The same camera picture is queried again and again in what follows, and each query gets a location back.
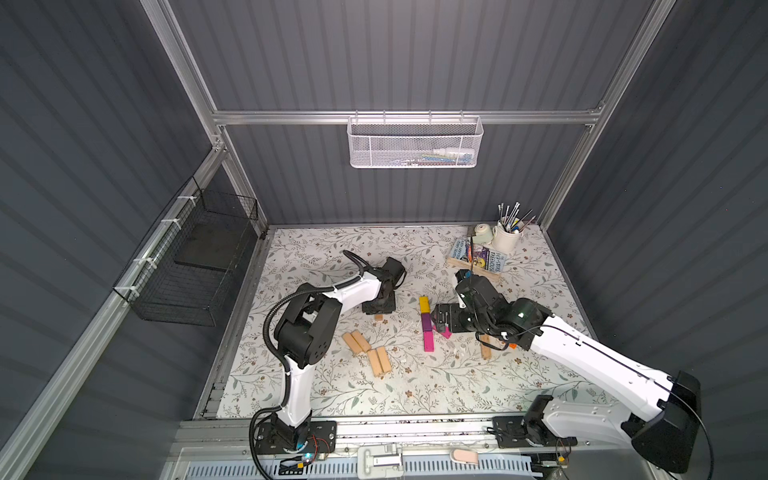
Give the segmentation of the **yellow block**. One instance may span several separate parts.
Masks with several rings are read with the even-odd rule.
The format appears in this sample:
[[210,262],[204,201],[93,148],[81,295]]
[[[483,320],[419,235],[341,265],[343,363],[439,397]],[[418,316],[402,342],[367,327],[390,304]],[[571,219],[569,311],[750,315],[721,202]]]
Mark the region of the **yellow block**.
[[429,314],[431,312],[429,299],[427,296],[419,297],[419,309],[421,314]]

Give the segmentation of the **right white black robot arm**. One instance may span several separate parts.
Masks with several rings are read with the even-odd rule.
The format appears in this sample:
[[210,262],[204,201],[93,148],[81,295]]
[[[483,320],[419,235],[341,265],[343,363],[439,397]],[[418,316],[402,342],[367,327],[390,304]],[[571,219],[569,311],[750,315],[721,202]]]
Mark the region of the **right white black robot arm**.
[[614,398],[605,407],[539,394],[522,417],[498,417],[491,432],[503,447],[573,446],[589,440],[631,448],[669,473],[688,471],[701,418],[701,384],[681,371],[671,376],[644,366],[582,334],[539,303],[508,301],[491,282],[457,273],[454,303],[427,313],[441,333],[471,333],[484,347],[511,346],[547,357]]

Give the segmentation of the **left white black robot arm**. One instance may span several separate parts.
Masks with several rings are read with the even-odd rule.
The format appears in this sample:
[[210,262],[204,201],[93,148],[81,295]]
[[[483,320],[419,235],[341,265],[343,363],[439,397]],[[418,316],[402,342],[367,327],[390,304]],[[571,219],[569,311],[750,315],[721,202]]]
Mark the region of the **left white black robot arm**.
[[312,418],[315,367],[328,352],[341,315],[358,306],[373,315],[395,311],[395,292],[406,278],[404,265],[388,257],[383,266],[375,267],[352,251],[343,254],[357,268],[352,277],[327,286],[303,283],[268,311],[262,337],[282,366],[283,395],[279,405],[262,408],[251,417],[250,440],[266,423],[290,449],[303,448]]

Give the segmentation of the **white pen cup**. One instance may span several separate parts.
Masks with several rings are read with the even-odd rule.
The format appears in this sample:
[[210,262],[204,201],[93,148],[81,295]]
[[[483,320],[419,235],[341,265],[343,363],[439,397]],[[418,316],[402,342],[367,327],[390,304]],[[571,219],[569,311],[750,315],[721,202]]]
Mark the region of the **white pen cup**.
[[493,233],[494,237],[491,243],[491,247],[493,250],[504,255],[511,255],[514,252],[520,238],[522,237],[522,234],[519,230],[508,232],[500,223],[497,223],[494,226]]

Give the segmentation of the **white tape roll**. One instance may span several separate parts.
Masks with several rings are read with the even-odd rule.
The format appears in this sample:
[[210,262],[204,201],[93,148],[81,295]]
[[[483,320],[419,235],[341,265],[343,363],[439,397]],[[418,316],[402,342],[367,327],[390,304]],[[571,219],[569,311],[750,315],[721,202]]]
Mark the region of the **white tape roll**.
[[472,241],[474,244],[489,245],[494,238],[494,229],[491,225],[481,223],[474,227]]

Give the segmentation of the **natural wood block pair upper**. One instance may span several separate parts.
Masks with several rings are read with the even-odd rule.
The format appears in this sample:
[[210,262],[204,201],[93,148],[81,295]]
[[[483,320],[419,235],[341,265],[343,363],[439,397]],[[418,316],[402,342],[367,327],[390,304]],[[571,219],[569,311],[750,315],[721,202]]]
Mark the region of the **natural wood block pair upper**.
[[369,342],[357,330],[344,333],[342,339],[354,355],[366,354],[371,350]]

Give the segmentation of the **natural wood block pair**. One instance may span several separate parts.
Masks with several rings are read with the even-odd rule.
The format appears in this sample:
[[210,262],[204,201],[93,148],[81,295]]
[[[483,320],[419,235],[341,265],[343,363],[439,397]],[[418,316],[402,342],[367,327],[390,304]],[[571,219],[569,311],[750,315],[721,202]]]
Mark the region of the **natural wood block pair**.
[[371,350],[369,342],[357,330],[344,333],[342,339],[354,355],[366,354]]
[[367,352],[373,375],[383,378],[392,372],[392,365],[385,347],[378,347]]

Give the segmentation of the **pink eraser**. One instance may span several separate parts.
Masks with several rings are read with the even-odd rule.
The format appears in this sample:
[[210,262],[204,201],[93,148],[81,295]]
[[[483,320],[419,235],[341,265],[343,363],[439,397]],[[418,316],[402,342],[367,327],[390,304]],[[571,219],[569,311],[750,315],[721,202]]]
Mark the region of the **pink eraser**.
[[450,459],[452,462],[461,465],[478,466],[479,454],[473,450],[464,448],[454,448],[450,451]]

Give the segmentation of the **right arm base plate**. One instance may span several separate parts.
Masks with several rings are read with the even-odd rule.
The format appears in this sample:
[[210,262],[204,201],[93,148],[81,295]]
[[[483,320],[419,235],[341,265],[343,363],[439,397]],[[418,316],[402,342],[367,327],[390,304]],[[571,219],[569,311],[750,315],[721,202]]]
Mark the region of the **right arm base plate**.
[[539,417],[524,415],[495,416],[486,432],[496,439],[501,448],[573,447],[576,437],[555,435]]

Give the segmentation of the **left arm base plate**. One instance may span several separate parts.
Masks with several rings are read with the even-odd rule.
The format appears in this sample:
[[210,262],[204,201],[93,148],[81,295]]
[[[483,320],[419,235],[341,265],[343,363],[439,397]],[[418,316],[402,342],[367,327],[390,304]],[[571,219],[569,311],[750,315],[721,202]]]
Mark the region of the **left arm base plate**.
[[276,416],[268,417],[253,433],[255,452],[260,455],[288,453],[333,453],[338,424],[335,421],[305,421],[290,427]]

